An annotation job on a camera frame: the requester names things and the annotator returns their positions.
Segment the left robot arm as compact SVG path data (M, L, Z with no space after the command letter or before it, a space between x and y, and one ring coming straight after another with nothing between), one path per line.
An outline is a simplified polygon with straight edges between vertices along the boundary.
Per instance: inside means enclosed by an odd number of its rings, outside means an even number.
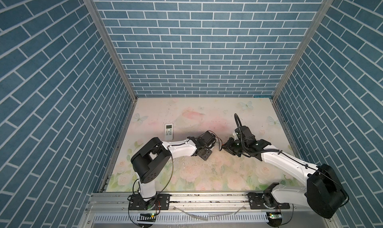
M139 194L144 201L157 196L154 180L170 159L198 156L207 160L217 142L217 136L207 131L200 136L189 136L175 142L152 138L131 158L133 170L139 179Z

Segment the white remote with display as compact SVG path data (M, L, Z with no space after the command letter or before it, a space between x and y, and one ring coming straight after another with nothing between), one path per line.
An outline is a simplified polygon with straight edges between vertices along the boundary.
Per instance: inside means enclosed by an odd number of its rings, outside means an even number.
M173 134L174 134L173 124L172 123L165 124L165 140L172 141L174 138Z

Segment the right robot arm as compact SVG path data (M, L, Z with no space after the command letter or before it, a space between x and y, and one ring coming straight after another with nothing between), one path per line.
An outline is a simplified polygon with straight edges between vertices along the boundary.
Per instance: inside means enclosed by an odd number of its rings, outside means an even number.
M266 207L274 209L285 203L300 205L330 219L348 202L349 196L331 166L318 166L284 153L266 140L257 140L247 126L236 128L235 136L222 145L223 150L234 156L254 157L271 164L302 184L301 187L271 184L263 192Z

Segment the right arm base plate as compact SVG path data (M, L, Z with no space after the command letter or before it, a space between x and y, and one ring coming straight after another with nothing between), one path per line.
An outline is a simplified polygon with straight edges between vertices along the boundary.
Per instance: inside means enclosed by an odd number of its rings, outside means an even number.
M250 192L247 194L249 205L252 210L261 210L261 209L290 209L288 203L278 203L271 195L264 193L255 193Z

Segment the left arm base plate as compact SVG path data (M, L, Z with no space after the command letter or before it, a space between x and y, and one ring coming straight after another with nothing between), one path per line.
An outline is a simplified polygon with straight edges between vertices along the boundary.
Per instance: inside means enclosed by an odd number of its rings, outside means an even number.
M159 194L148 201L145 201L140 194L132 194L129 202L129 210L168 210L170 205L170 194Z

